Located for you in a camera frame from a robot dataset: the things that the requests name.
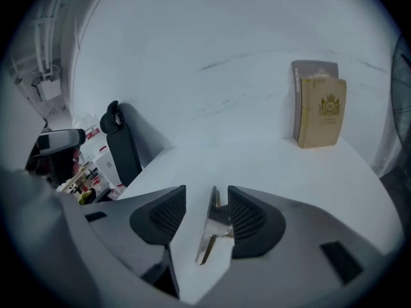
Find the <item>black standing fan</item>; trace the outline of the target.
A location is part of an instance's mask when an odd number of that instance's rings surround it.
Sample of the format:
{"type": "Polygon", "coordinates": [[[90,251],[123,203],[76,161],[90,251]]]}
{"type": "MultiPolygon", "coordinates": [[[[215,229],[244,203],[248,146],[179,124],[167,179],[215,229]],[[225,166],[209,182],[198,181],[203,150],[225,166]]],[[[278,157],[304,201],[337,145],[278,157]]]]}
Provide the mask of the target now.
{"type": "Polygon", "coordinates": [[[372,169],[382,177],[411,168],[411,47],[400,35],[392,55],[387,118],[372,169]]]}

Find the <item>tan book with gold crest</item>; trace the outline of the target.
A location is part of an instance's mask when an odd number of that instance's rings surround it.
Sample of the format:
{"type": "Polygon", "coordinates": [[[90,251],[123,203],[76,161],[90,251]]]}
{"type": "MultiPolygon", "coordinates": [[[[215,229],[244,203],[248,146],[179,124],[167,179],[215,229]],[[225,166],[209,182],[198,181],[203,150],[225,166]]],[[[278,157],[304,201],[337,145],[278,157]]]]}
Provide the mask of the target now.
{"type": "Polygon", "coordinates": [[[339,78],[301,80],[300,148],[334,146],[340,136],[347,97],[346,81],[339,78]]]}

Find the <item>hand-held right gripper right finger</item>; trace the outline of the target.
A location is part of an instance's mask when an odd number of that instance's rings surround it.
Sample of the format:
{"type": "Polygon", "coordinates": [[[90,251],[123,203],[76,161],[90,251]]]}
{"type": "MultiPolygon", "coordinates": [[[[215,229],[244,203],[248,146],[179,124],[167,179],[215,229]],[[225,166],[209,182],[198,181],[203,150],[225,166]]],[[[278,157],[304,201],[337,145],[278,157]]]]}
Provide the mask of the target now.
{"type": "Polygon", "coordinates": [[[354,302],[384,276],[398,228],[377,242],[324,209],[229,186],[234,247],[228,302],[354,302]]]}

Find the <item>yellow-green cloth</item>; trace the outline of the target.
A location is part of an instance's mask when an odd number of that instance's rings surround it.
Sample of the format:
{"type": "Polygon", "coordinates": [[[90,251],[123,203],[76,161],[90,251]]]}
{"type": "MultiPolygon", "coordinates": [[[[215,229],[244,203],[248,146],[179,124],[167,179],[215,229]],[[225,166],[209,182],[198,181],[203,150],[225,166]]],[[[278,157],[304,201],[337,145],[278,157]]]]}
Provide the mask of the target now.
{"type": "Polygon", "coordinates": [[[95,199],[96,199],[96,191],[94,188],[90,188],[89,190],[81,193],[78,203],[80,205],[87,205],[87,204],[92,203],[95,199]]]}

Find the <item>white desk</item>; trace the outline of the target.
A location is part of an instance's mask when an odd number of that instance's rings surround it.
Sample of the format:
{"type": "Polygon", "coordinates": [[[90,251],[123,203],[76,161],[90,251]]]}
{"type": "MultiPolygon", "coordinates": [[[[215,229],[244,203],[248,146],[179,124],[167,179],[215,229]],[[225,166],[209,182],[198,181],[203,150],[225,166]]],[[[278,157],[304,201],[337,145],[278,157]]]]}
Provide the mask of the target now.
{"type": "Polygon", "coordinates": [[[354,302],[228,302],[227,272],[234,241],[219,237],[203,265],[195,258],[203,235],[211,189],[223,202],[233,185],[320,207],[377,242],[398,228],[391,199],[368,164],[345,141],[302,150],[288,139],[166,150],[127,187],[124,198],[185,185],[187,212],[171,242],[180,289],[189,308],[344,308],[354,302]]]}

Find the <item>black mesh office chair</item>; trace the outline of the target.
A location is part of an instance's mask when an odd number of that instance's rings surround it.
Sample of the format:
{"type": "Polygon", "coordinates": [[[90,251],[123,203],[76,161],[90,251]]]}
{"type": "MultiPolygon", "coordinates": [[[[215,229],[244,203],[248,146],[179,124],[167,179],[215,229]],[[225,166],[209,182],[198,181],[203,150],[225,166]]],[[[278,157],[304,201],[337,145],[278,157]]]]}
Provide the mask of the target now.
{"type": "MultiPolygon", "coordinates": [[[[100,130],[106,135],[120,184],[127,187],[142,171],[142,167],[134,138],[118,101],[113,101],[107,107],[100,119],[100,130]]],[[[30,153],[26,170],[45,176],[53,187],[58,187],[79,172],[80,146],[86,141],[87,134],[83,129],[44,131],[30,153]]]]}

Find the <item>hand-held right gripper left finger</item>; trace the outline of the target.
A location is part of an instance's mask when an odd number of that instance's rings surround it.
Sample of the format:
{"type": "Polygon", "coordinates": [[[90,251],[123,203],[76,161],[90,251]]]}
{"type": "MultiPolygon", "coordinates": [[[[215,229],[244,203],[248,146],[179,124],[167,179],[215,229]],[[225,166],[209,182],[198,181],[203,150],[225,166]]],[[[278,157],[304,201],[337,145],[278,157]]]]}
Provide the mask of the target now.
{"type": "Polygon", "coordinates": [[[153,287],[180,295],[170,244],[186,214],[186,186],[84,205],[86,220],[107,250],[153,287]]]}

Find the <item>white cardboard box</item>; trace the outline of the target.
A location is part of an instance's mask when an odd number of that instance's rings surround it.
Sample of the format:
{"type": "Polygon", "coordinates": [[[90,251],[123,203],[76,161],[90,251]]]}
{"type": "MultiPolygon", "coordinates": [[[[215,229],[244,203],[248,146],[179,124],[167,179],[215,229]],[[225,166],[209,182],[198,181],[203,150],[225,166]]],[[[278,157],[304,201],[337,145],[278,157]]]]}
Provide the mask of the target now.
{"type": "Polygon", "coordinates": [[[113,188],[122,188],[123,184],[119,179],[114,159],[110,151],[98,153],[93,159],[93,163],[98,168],[98,171],[108,180],[110,185],[113,186],[113,188]]]}

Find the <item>pile of clear red-trimmed bags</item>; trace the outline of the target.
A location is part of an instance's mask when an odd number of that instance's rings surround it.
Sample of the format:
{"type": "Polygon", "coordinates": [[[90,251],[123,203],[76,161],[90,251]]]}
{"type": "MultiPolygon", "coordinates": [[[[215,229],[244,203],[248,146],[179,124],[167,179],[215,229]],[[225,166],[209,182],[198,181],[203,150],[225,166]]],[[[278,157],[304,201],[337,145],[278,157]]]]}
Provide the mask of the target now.
{"type": "Polygon", "coordinates": [[[98,172],[97,176],[100,179],[99,184],[111,190],[109,194],[111,199],[118,199],[125,190],[125,186],[123,185],[120,189],[113,188],[93,163],[93,159],[98,153],[110,151],[106,139],[107,135],[101,130],[99,119],[95,115],[84,114],[81,115],[80,118],[73,119],[72,126],[85,131],[86,140],[80,146],[80,165],[87,166],[90,171],[96,168],[98,172]]]}

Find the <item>white wall box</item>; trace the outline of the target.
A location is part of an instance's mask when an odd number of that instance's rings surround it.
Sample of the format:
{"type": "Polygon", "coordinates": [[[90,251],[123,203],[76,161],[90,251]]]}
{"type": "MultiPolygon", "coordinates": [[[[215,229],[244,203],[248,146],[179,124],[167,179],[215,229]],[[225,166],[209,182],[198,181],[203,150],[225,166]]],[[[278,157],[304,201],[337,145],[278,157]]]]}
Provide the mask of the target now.
{"type": "Polygon", "coordinates": [[[41,101],[49,101],[62,94],[61,81],[44,80],[37,85],[37,92],[41,101]]]}

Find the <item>white ceiling pipes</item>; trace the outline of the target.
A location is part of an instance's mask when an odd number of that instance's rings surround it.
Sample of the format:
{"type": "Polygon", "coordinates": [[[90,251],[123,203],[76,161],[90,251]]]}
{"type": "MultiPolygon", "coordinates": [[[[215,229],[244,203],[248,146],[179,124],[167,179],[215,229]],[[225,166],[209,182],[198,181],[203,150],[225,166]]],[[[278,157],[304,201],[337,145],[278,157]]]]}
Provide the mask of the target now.
{"type": "Polygon", "coordinates": [[[62,0],[38,0],[35,7],[34,47],[37,67],[42,77],[53,74],[55,23],[62,0]]]}

